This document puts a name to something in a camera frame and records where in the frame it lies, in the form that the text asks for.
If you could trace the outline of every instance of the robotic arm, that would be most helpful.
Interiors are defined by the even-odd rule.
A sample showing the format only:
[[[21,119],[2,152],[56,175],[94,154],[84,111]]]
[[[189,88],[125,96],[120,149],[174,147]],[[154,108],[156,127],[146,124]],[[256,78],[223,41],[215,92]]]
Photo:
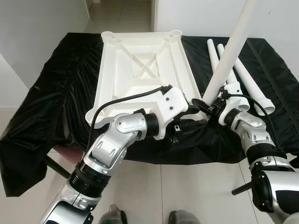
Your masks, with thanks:
[[[276,224],[284,223],[299,212],[299,174],[286,160],[286,154],[275,147],[265,123],[235,109],[233,98],[226,102],[217,99],[211,106],[197,99],[192,103],[208,116],[218,117],[220,124],[228,125],[240,136],[250,164],[254,205],[267,212]],[[167,125],[174,117],[194,112],[182,92],[171,88],[150,113],[138,110],[134,114],[115,116],[108,130],[95,140],[76,166],[40,223],[91,224],[91,211],[122,163],[127,148],[145,137],[163,139]]]
[[[222,92],[226,90],[234,94],[235,90],[229,85]],[[298,216],[299,173],[287,161],[286,154],[275,146],[264,121],[235,109],[233,97],[228,98],[226,103],[217,99],[211,106],[197,99],[192,102],[207,115],[219,118],[220,124],[228,125],[240,137],[252,174],[254,205],[267,212],[276,224]],[[299,223],[299,218],[295,219],[295,223]]]
[[[167,125],[181,116],[189,105],[177,88],[171,88],[156,103],[150,113],[138,110],[134,114],[119,114],[110,122],[67,180],[41,224],[91,224],[91,211],[98,204],[103,189],[118,166],[127,148],[145,137],[163,139]]]

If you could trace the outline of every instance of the white pipe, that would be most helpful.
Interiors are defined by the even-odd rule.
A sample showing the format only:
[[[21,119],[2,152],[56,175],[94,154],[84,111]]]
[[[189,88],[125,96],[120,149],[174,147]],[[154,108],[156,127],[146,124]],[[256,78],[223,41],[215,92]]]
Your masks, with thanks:
[[[240,54],[240,51],[247,39],[257,2],[258,0],[247,0],[242,9],[237,25],[228,40],[223,56],[220,59],[216,71],[213,73],[210,83],[206,89],[205,95],[202,98],[202,100],[209,105],[211,105],[211,103],[213,103],[213,101],[217,98],[220,87],[226,81],[236,58]]]
[[[223,44],[221,43],[221,44],[218,44],[217,45],[217,49],[218,49],[218,53],[219,53],[219,56],[220,56],[220,58],[222,57],[222,54],[223,54],[223,52],[224,52],[224,46],[223,46]],[[229,76],[228,76],[228,79],[227,79],[227,83],[229,84],[229,83],[235,83],[235,82],[238,82],[238,80],[237,80],[237,78],[235,77],[235,73],[234,73],[234,71],[233,70],[231,70],[230,71],[230,73],[229,73]],[[250,109],[250,105],[249,105],[249,103],[248,103],[248,100],[246,99],[246,98],[244,98],[244,97],[240,97],[240,104],[239,104],[239,106],[238,106],[238,109],[240,110],[240,111],[248,111],[249,109]]]
[[[219,59],[218,59],[217,52],[216,52],[214,42],[212,39],[207,40],[207,49],[209,51],[212,72],[214,73],[216,71],[217,65],[219,63]]]
[[[272,112],[275,111],[275,106],[272,103],[272,101],[263,94],[261,89],[258,87],[258,85],[255,83],[254,79],[251,77],[243,63],[240,61],[239,58],[237,58],[235,62],[235,69],[238,72],[238,75],[240,79],[242,80],[244,86],[247,89],[247,92],[249,95],[255,99],[261,106],[262,108],[265,109],[267,114],[271,114]],[[264,113],[261,111],[261,109],[254,104],[254,108],[257,112],[258,115],[264,116]]]

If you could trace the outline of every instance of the white wall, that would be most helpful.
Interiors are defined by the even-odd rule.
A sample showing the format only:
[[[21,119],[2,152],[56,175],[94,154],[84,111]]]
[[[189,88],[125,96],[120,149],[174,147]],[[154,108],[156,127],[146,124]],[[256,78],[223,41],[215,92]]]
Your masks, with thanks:
[[[85,0],[1,0],[0,52],[31,87],[59,41],[87,21]]]
[[[85,2],[86,2],[86,6],[89,10],[91,8],[91,6],[93,5],[93,0],[85,0]]]
[[[155,31],[230,36],[245,0],[156,0]],[[260,0],[250,37],[264,38],[299,79],[299,1]]]
[[[0,111],[19,107],[28,88],[0,54]]]

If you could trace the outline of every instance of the white plastic tray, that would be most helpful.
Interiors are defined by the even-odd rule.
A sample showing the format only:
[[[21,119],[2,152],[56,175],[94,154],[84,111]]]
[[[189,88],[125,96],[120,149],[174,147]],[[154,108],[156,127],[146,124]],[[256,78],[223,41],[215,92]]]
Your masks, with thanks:
[[[182,32],[101,34],[104,48],[93,108],[85,115],[91,125],[95,111],[104,103],[171,84],[186,99],[201,99],[182,42]],[[144,108],[149,112],[161,93],[117,103],[105,108],[97,117],[100,128],[120,113]],[[188,115],[196,119],[197,115]]]

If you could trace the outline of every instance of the black cable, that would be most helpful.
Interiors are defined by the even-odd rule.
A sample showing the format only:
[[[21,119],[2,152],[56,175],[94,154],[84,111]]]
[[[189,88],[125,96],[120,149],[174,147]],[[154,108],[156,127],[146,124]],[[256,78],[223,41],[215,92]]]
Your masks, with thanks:
[[[110,102],[107,102],[105,104],[103,104],[102,106],[100,106],[97,111],[95,112],[94,116],[93,116],[93,121],[92,124],[90,126],[90,132],[89,132],[89,137],[88,137],[88,144],[87,144],[87,150],[90,148],[91,144],[92,144],[92,139],[93,139],[93,130],[94,130],[94,125],[95,125],[95,121],[99,115],[99,113],[106,107],[112,104],[116,104],[116,103],[120,103],[123,101],[127,101],[127,100],[131,100],[131,99],[135,99],[135,98],[139,98],[139,97],[144,97],[150,94],[153,94],[155,92],[161,91],[163,94],[164,92],[168,91],[172,86],[161,86],[159,88],[156,88],[154,90],[148,91],[148,92],[144,92],[144,93],[140,93],[140,94],[136,94],[133,96],[129,96],[129,97],[124,97],[124,98],[120,98],[120,99],[116,99],[116,100],[112,100]]]
[[[228,94],[228,97],[244,97],[244,98],[252,101],[253,103],[255,103],[261,109],[261,111],[265,114],[266,118],[268,119],[271,129],[272,129],[273,136],[274,136],[274,143],[275,143],[276,147],[278,149],[280,149],[274,125],[271,121],[270,116],[267,114],[266,110],[255,99],[251,98],[250,96],[243,95],[243,94]]]

